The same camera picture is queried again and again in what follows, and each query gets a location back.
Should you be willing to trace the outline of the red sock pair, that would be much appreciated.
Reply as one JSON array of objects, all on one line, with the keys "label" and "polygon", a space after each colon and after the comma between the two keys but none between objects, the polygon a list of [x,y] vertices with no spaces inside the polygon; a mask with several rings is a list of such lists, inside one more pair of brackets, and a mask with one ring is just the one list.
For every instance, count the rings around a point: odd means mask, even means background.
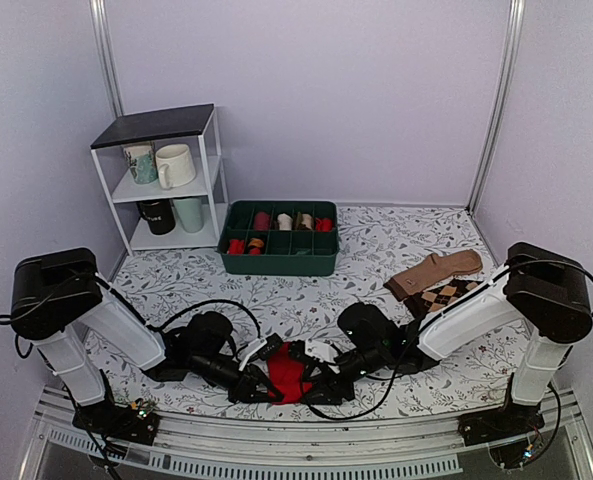
[{"label": "red sock pair", "polygon": [[289,356],[290,346],[290,342],[284,343],[281,348],[267,360],[269,379],[283,395],[282,400],[279,400],[275,395],[272,395],[272,403],[274,405],[300,403],[302,394],[312,387],[310,382],[304,382],[303,386],[300,386],[305,366]]}]

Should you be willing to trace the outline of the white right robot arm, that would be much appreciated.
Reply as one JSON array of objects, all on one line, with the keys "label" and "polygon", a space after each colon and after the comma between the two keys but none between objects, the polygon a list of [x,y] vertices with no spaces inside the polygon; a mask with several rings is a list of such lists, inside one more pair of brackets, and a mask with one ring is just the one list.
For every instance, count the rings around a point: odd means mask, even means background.
[{"label": "white right robot arm", "polygon": [[491,278],[442,309],[403,326],[375,305],[354,303],[337,320],[353,349],[326,353],[320,342],[295,341],[289,359],[303,365],[302,403],[340,405],[354,397],[356,381],[382,368],[393,376],[437,366],[456,350],[508,323],[529,325],[531,338],[507,387],[508,402],[493,415],[493,427],[513,436],[528,424],[568,351],[593,327],[593,276],[580,263],[519,242]]}]

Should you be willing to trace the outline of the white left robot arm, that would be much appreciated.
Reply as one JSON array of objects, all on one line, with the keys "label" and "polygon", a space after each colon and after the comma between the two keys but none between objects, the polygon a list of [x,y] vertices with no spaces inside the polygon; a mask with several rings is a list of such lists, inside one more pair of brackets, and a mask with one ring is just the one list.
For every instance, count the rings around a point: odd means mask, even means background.
[{"label": "white left robot arm", "polygon": [[87,419],[104,434],[124,426],[108,380],[86,352],[76,331],[82,325],[118,348],[129,362],[157,382],[182,382],[194,374],[223,388],[233,403],[274,403],[283,393],[251,357],[239,359],[233,325],[208,302],[152,326],[97,270],[87,248],[20,261],[14,270],[11,310],[0,325],[28,341],[68,388]]}]

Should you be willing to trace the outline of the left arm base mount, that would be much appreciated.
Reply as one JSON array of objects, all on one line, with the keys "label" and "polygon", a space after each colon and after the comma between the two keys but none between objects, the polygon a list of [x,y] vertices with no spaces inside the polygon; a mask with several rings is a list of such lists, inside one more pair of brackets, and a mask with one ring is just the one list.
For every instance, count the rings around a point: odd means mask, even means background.
[{"label": "left arm base mount", "polygon": [[105,387],[104,398],[93,405],[76,405],[73,426],[99,434],[104,439],[152,446],[160,423],[154,403],[138,398],[129,405],[116,404],[104,372],[101,372],[101,378]]}]

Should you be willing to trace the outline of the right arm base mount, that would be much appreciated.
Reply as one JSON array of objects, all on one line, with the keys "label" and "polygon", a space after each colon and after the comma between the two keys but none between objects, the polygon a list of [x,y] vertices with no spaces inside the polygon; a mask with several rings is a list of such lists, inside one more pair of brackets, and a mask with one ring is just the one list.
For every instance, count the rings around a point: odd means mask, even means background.
[{"label": "right arm base mount", "polygon": [[540,459],[552,446],[558,434],[562,403],[560,395],[552,382],[547,389],[554,395],[557,405],[557,416],[553,432],[547,441],[541,429],[545,426],[540,404],[523,406],[516,404],[511,397],[513,377],[510,377],[504,403],[501,407],[482,410],[458,417],[459,435],[466,446],[479,445],[510,437],[534,433],[533,440],[525,439],[521,443],[512,443],[489,449],[492,461],[502,470],[522,470]]}]

